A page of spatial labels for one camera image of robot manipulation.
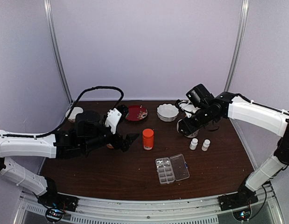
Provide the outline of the small white bottle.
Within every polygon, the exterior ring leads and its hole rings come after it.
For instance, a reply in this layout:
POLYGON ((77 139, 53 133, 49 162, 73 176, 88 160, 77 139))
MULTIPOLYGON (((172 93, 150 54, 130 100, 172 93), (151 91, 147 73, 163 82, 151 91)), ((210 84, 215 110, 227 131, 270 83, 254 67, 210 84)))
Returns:
POLYGON ((189 146, 190 150, 195 150, 197 145, 198 145, 198 139, 197 138, 193 138, 191 140, 191 143, 190 143, 190 146, 189 146))
POLYGON ((209 148, 209 146, 210 146, 210 143, 211 143, 211 141, 210 141, 209 139, 205 139, 204 142, 203 142, 203 144, 202 144, 201 149, 202 149, 203 151, 207 151, 208 148, 209 148))

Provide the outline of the orange pill bottle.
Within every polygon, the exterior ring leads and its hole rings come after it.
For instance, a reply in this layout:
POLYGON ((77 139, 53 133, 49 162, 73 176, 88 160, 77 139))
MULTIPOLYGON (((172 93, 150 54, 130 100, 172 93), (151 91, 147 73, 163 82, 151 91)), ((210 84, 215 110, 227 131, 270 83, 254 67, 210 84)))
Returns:
POLYGON ((145 150, 151 150, 154 147, 154 130, 144 129, 142 131, 142 143, 145 150))

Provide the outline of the clear plastic pill organizer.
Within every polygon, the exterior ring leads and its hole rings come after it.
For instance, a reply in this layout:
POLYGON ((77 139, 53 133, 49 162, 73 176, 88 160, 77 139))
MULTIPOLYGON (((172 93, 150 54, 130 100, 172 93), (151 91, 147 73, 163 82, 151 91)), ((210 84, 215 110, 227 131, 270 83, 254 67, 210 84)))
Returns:
POLYGON ((170 184, 173 182, 188 179, 190 177, 188 165, 184 159, 183 154, 177 154, 171 157, 163 157, 163 158, 167 158, 170 161, 170 165, 167 167, 158 168, 155 162, 156 171, 158 174, 160 184, 170 184))

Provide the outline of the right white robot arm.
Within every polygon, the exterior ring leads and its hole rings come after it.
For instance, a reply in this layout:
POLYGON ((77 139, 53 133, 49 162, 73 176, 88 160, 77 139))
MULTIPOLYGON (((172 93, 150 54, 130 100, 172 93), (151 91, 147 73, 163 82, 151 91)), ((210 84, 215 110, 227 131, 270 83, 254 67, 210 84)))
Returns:
POLYGON ((289 166, 288 110, 256 103, 240 93, 224 91, 215 97, 203 84, 194 86, 186 97, 175 102, 176 108, 185 113, 177 123, 177 131, 184 136, 192 135, 209 123, 230 119, 257 126, 280 138, 276 150, 246 178, 235 194, 234 202, 238 206, 244 206, 252 199, 253 192, 289 166))

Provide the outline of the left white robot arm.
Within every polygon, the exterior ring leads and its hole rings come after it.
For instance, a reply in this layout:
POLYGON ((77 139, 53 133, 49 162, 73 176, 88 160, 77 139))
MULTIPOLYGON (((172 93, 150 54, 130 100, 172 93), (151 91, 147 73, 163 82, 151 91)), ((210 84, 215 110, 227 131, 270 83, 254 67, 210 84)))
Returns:
POLYGON ((0 176, 18 186, 29 189, 38 197, 58 207, 62 197, 54 180, 36 175, 12 160, 13 156, 37 156, 49 159, 71 159, 111 145, 127 151, 139 134, 120 135, 117 126, 125 119, 127 108, 111 109, 104 119, 95 111, 85 111, 75 116, 74 127, 40 135, 24 135, 0 130, 0 176))

